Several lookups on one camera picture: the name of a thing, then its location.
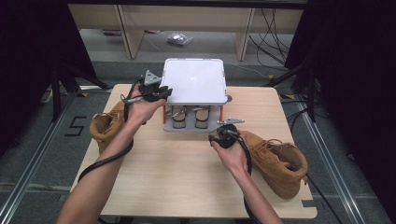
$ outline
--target black handheld device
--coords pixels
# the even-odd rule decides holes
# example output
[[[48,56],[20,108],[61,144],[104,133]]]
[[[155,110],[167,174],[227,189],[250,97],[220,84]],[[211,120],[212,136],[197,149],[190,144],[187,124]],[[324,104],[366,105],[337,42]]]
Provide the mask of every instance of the black handheld device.
[[[235,143],[238,136],[239,133],[235,125],[226,124],[209,134],[209,143],[215,141],[221,147],[229,148]]]

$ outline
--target boot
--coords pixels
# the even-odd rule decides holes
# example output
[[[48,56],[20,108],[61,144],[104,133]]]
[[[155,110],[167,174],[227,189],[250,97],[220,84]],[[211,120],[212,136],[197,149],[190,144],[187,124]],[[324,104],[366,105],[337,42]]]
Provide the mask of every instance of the boot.
[[[90,132],[99,146],[99,154],[106,149],[124,125],[124,105],[119,101],[109,113],[95,114],[91,120]]]
[[[279,140],[263,140],[246,132],[247,147],[252,165],[256,167],[270,188],[283,199],[290,199],[300,191],[301,180],[307,182],[308,163],[295,145]]]

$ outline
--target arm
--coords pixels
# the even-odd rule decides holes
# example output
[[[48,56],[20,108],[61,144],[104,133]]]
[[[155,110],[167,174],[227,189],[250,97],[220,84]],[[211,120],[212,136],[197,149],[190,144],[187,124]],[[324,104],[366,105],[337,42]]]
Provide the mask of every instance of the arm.
[[[223,165],[230,171],[236,183],[241,188],[247,204],[254,216],[261,223],[282,223],[271,204],[257,188],[256,183],[248,173],[245,152],[239,143],[230,148],[222,148],[218,143],[211,142],[212,147],[218,152]]]
[[[138,85],[136,85],[133,96],[138,94]],[[140,126],[151,119],[154,112],[162,105],[164,100],[153,103],[140,100],[131,104],[128,120],[98,161],[127,148]],[[87,173],[64,203],[57,223],[96,223],[113,189],[122,161],[123,158],[120,158]]]

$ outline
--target white lid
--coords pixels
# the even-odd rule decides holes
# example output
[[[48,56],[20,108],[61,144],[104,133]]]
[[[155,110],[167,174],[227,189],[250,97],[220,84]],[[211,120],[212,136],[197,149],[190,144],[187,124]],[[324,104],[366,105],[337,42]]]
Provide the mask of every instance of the white lid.
[[[169,105],[224,105],[227,91],[220,59],[167,59],[161,86],[172,88]]]

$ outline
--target hand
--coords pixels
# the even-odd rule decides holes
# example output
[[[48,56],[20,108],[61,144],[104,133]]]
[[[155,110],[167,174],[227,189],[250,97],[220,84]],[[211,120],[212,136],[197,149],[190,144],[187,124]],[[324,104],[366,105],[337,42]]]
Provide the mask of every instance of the hand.
[[[132,98],[140,95],[139,87],[140,84],[136,84],[134,86],[131,96]],[[154,112],[162,105],[165,105],[164,99],[156,102],[147,102],[146,100],[141,99],[137,102],[134,102],[133,104],[129,105],[128,120],[140,120],[143,124],[151,119]]]
[[[238,131],[246,141],[246,134]],[[247,158],[242,146],[236,141],[231,147],[223,148],[217,142],[212,141],[210,145],[218,152],[222,164],[231,172],[247,172]]]

